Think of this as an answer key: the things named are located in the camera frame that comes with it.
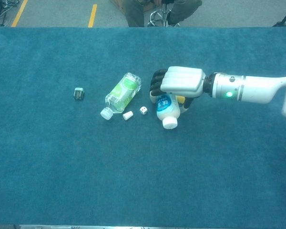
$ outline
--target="person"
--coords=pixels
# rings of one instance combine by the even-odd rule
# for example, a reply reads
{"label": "person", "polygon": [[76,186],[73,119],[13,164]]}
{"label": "person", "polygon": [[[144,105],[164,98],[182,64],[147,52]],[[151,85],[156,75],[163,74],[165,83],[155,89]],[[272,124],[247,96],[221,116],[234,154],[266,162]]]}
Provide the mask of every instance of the person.
{"label": "person", "polygon": [[144,27],[144,5],[154,2],[156,6],[173,2],[172,11],[167,16],[168,25],[184,21],[190,17],[201,5],[201,0],[124,0],[125,16],[129,27]]}

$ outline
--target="white die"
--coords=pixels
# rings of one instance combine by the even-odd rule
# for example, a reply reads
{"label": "white die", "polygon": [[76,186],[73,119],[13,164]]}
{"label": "white die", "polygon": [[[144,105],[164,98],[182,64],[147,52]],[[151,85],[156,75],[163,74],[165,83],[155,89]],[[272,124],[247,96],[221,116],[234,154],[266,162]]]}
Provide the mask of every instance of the white die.
{"label": "white die", "polygon": [[143,114],[143,115],[146,114],[147,113],[147,108],[145,106],[141,107],[140,108],[140,113]]}

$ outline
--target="yellow floor line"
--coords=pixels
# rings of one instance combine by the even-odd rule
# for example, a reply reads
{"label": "yellow floor line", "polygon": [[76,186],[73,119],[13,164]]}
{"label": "yellow floor line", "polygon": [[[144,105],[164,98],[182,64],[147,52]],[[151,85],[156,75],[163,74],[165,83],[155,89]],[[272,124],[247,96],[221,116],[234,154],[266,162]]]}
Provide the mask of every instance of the yellow floor line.
{"label": "yellow floor line", "polygon": [[90,16],[90,20],[89,20],[89,24],[88,24],[88,28],[93,27],[94,18],[95,18],[95,14],[96,14],[96,8],[97,8],[97,4],[93,4],[92,11],[91,11],[91,16]]}
{"label": "yellow floor line", "polygon": [[16,27],[17,26],[19,18],[21,16],[22,12],[24,11],[24,7],[27,4],[27,2],[28,2],[28,0],[23,0],[23,3],[22,3],[22,5],[21,5],[21,7],[20,7],[16,17],[15,17],[15,20],[14,20],[13,24],[11,25],[12,27]]}

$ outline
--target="robotic arm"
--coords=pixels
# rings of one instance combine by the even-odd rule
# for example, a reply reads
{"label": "robotic arm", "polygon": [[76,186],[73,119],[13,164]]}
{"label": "robotic arm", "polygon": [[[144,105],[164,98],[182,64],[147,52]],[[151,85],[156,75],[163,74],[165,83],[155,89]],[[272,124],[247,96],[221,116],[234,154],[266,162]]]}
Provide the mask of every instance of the robotic arm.
{"label": "robotic arm", "polygon": [[[202,69],[172,66],[167,70],[158,70],[153,75],[150,98],[164,93],[184,96],[184,111],[192,100],[203,93],[213,98],[234,99],[238,101],[266,104],[270,102],[280,88],[286,87],[286,77],[257,77],[213,73],[206,76]],[[286,117],[286,95],[282,108]]]}

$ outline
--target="clear plastic bottle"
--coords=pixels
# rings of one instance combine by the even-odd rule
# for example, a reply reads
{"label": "clear plastic bottle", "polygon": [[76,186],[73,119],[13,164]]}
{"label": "clear plastic bottle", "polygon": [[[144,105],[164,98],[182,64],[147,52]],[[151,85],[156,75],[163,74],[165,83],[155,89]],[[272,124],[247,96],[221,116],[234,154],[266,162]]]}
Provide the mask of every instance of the clear plastic bottle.
{"label": "clear plastic bottle", "polygon": [[157,97],[157,116],[162,120],[165,129],[174,129],[178,126],[177,118],[180,108],[176,95],[163,94]]}
{"label": "clear plastic bottle", "polygon": [[109,120],[113,114],[122,113],[140,89],[141,79],[132,73],[126,73],[111,92],[106,95],[106,107],[101,111],[101,116]]}

